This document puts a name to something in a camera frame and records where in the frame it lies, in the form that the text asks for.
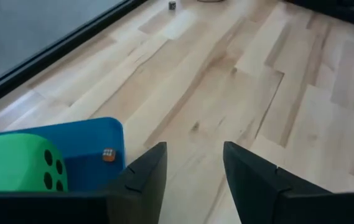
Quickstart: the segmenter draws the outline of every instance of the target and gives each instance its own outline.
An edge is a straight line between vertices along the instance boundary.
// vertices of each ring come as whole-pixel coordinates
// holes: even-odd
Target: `hardwood floor plank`
[[[94,40],[90,40],[87,44],[75,49],[69,57],[62,60],[57,66],[44,70],[45,74],[31,83],[29,88],[34,89],[44,97],[52,97],[53,92],[58,92],[70,80],[77,77],[78,71],[96,61],[102,50],[114,44],[114,40],[107,35],[99,35]]]
[[[112,116],[124,123],[200,41],[208,26],[197,22],[177,40],[170,40],[131,75],[123,87],[92,118]]]
[[[244,131],[238,139],[239,145],[248,149],[251,147],[268,113],[282,78],[282,73],[264,67],[253,85],[254,88],[251,90],[251,98],[249,100],[249,105],[251,106],[245,110],[241,119],[239,119],[241,124],[245,124],[242,126],[245,127],[243,128]]]
[[[190,26],[197,21],[195,13],[184,10],[176,16],[160,33],[170,40],[178,39]]]
[[[163,0],[147,1],[106,28],[107,33],[117,41],[128,38],[138,28],[167,7]]]
[[[311,53],[308,59],[307,71],[305,73],[305,77],[307,79],[307,83],[313,86],[316,86],[318,81],[319,70],[322,63],[322,44],[325,40],[325,37],[321,35],[316,35],[314,45],[312,46]]]
[[[333,72],[337,71],[346,39],[347,30],[344,24],[333,24],[330,33],[327,36],[322,55],[322,63],[325,64],[325,66],[328,66]]]
[[[247,19],[258,24],[264,24],[266,19],[274,10],[276,4],[277,1],[263,1],[262,4],[259,4],[257,8],[250,13]]]
[[[243,21],[235,37],[226,49],[228,56],[238,61],[247,49],[247,46],[253,41],[254,36],[260,27],[261,24],[256,22],[251,22],[249,20]]]
[[[20,86],[15,90],[8,93],[6,96],[0,99],[0,112],[5,110],[8,106],[15,103],[18,99],[22,98],[24,95],[29,94],[30,90],[26,86]]]
[[[148,36],[140,31],[112,46],[108,46],[101,52],[95,61],[79,69],[74,73],[74,78],[64,83],[61,88],[52,88],[49,92],[52,98],[72,105],[80,99],[93,86],[100,82],[103,77],[111,73],[123,60],[142,46]]]
[[[344,44],[331,101],[346,108],[354,108],[354,42],[347,41]]]
[[[225,182],[220,200],[215,205],[206,223],[208,224],[240,224],[238,211],[232,198],[228,183]]]
[[[307,28],[324,38],[324,42],[322,44],[322,46],[324,46],[326,43],[326,38],[332,29],[331,18],[323,14],[313,13]]]
[[[242,20],[241,9],[226,11],[172,75],[125,122],[126,149],[131,151],[131,155],[141,155],[145,150],[143,144],[151,135],[162,130],[170,117],[185,103],[201,80],[203,70],[225,50],[229,38]]]
[[[67,110],[68,106],[54,100],[43,100],[31,110],[12,122],[5,131],[34,128],[46,125],[53,117]]]
[[[278,167],[287,169],[285,162],[287,149],[266,139],[262,135],[257,136],[253,145],[250,147],[250,151]]]
[[[302,38],[295,44],[296,57],[290,62],[290,66],[284,69],[286,72],[259,131],[264,137],[281,146],[287,143],[307,85],[305,74],[315,36],[303,35]]]
[[[308,86],[287,144],[288,170],[332,192],[354,191],[343,140],[349,111],[329,101],[330,93]]]
[[[258,30],[235,67],[244,73],[258,75],[269,55],[275,54],[273,49],[278,49],[279,45],[284,42],[289,29],[287,25],[289,18],[286,5],[280,2]]]
[[[270,66],[275,70],[286,73],[290,67],[291,63],[294,61],[297,55],[297,49],[302,44],[307,44],[309,48],[314,45],[312,38],[307,38],[307,36],[314,36],[315,33],[307,29],[310,18],[313,13],[307,10],[299,11],[295,16],[292,17],[290,21],[290,29],[288,31],[287,37],[282,45],[279,53],[272,63],[270,60]]]
[[[221,215],[216,208],[226,184],[223,142],[241,134],[238,118],[249,106],[249,87],[254,82],[251,76],[233,73],[234,62],[229,70],[223,65],[218,62],[205,72],[193,95],[153,141],[167,141],[169,156],[174,158],[167,169],[161,223],[211,222]],[[181,206],[186,203],[196,209]]]
[[[12,122],[34,108],[44,97],[34,91],[28,91],[5,109],[0,111],[0,131],[5,130]]]
[[[171,11],[168,7],[164,7],[158,14],[150,18],[147,22],[141,25],[138,29],[145,34],[155,34],[170,23],[174,18],[177,17],[181,12]]]
[[[329,66],[321,62],[314,86],[332,92],[335,79],[335,72],[333,72]]]
[[[77,121],[89,118],[99,107],[110,98],[124,82],[136,71],[138,66],[149,60],[168,39],[161,35],[150,38],[145,44],[135,50],[117,68],[112,70],[91,90],[77,100],[51,123]]]

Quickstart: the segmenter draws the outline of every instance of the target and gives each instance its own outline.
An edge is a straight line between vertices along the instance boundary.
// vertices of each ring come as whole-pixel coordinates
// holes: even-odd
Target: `green die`
[[[0,191],[67,191],[60,151],[33,134],[0,135]]]

